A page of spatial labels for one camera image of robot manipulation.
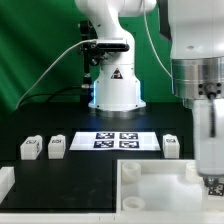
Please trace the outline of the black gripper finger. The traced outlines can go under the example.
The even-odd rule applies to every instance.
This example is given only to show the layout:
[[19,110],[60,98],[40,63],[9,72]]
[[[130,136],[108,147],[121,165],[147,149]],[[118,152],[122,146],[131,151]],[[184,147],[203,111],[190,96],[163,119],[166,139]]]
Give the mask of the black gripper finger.
[[219,184],[219,179],[215,177],[204,177],[203,181],[206,187],[217,187]]

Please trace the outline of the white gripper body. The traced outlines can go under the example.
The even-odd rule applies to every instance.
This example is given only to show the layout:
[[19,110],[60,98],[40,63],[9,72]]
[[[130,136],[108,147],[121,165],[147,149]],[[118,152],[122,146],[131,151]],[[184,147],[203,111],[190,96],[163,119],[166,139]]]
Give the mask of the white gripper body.
[[194,157],[200,176],[224,176],[224,99],[214,100],[215,136],[211,136],[210,103],[195,100],[193,114]]

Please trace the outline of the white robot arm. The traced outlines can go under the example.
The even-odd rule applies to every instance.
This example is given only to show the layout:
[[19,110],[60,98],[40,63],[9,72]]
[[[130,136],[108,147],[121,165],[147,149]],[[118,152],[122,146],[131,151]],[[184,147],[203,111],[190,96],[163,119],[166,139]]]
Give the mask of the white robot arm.
[[92,111],[123,115],[145,106],[134,75],[135,41],[121,17],[159,8],[160,32],[172,43],[172,92],[192,110],[197,173],[207,187],[224,178],[224,0],[75,0],[97,33],[100,74]]

